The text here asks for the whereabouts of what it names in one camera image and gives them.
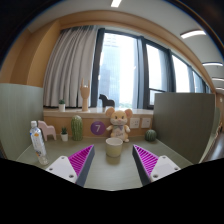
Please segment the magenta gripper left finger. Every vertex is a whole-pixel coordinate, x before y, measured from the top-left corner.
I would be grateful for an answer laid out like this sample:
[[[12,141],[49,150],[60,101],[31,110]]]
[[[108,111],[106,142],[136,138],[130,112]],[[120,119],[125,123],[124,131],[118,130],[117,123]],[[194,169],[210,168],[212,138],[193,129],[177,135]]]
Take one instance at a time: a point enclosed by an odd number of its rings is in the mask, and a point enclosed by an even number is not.
[[[69,157],[60,156],[47,168],[47,171],[83,187],[94,155],[94,146],[90,145]]]

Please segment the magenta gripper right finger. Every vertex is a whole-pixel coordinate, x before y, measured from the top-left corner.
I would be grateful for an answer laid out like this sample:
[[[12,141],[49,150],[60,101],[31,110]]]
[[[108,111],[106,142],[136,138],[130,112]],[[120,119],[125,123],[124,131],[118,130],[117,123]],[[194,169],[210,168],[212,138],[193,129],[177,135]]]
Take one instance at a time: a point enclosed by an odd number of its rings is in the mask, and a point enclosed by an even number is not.
[[[138,145],[133,146],[132,155],[143,186],[180,170],[167,156],[157,156]]]

